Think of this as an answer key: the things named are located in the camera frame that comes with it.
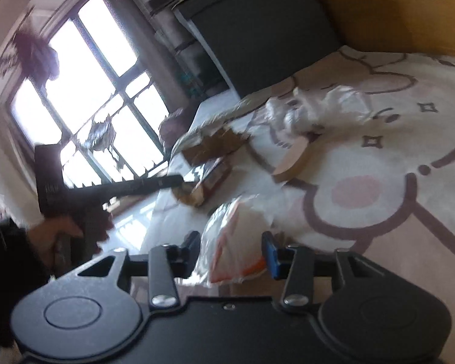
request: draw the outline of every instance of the cardboard piece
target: cardboard piece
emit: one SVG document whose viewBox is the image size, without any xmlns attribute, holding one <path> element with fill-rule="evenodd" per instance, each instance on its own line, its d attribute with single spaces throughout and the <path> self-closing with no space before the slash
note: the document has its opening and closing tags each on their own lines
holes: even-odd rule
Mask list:
<svg viewBox="0 0 455 364">
<path fill-rule="evenodd" d="M 183 204 L 200 207 L 226 180 L 231 170 L 231 164 L 225 157 L 210 160 L 189 171 L 184 176 L 184 185 L 172 188 L 172 194 Z"/>
<path fill-rule="evenodd" d="M 214 134 L 202 137 L 199 144 L 183 149 L 182 155 L 194 167 L 237 151 L 248 138 L 248 134 L 235 133 L 231 128 L 223 126 Z"/>
<path fill-rule="evenodd" d="M 282 161 L 271 173 L 275 182 L 291 180 L 303 170 L 309 157 L 308 145 L 309 141 L 306 137 L 300 136 L 295 139 Z"/>
</svg>

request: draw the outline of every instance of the white plastic bag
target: white plastic bag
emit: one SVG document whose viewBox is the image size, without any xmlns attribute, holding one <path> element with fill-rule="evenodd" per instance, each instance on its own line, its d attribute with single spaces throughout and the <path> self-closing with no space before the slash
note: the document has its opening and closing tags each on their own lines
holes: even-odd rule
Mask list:
<svg viewBox="0 0 455 364">
<path fill-rule="evenodd" d="M 262 273 L 266 263 L 261 253 L 261 235 L 274 232 L 270 207 L 270 201 L 260 195 L 241 196 L 221 205 L 204 227 L 192 276 L 180 283 L 211 287 L 241 283 Z"/>
<path fill-rule="evenodd" d="M 296 101 L 296 106 L 288 103 Z M 276 131 L 299 136 L 309 131 L 341 128 L 363 124 L 370 118 L 372 106 L 369 97 L 351 86 L 337 86 L 317 96 L 299 88 L 290 99 L 270 98 L 266 103 L 266 117 Z"/>
</svg>

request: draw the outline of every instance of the round pad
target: round pad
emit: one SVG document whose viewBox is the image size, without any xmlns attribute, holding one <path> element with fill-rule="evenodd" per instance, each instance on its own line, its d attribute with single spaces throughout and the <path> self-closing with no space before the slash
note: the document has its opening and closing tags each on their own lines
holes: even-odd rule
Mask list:
<svg viewBox="0 0 455 364">
<path fill-rule="evenodd" d="M 45 319 L 59 329 L 81 329 L 96 322 L 102 312 L 101 305 L 90 298 L 60 298 L 45 309 Z"/>
<path fill-rule="evenodd" d="M 90 358 L 120 345 L 142 316 L 136 301 L 106 279 L 66 275 L 25 297 L 12 313 L 16 340 L 58 360 Z"/>
<path fill-rule="evenodd" d="M 319 321 L 337 350 L 384 362 L 432 357 L 451 327 L 438 299 L 396 276 L 350 281 L 321 306 Z"/>
</svg>

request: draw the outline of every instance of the yellow wall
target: yellow wall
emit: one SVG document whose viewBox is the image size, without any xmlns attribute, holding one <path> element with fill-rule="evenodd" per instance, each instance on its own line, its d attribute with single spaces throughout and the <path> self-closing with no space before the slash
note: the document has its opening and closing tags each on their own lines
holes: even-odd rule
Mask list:
<svg viewBox="0 0 455 364">
<path fill-rule="evenodd" d="M 322 0 L 343 41 L 363 51 L 455 56 L 455 0 Z"/>
</svg>

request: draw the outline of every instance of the star pattern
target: star pattern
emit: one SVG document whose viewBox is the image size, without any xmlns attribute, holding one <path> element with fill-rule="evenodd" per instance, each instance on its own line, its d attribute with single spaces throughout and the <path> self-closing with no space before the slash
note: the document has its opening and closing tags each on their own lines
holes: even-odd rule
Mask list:
<svg viewBox="0 0 455 364">
<path fill-rule="evenodd" d="M 363 135 L 362 136 L 362 145 L 361 146 L 363 148 L 375 147 L 375 148 L 381 149 L 382 148 L 381 140 L 382 140 L 382 135 L 379 135 L 377 137 L 371 137 L 369 135 Z"/>
<path fill-rule="evenodd" d="M 435 103 L 427 102 L 427 103 L 417 103 L 420 107 L 421 112 L 436 112 L 438 113 L 438 109 L 435 106 Z"/>
</svg>

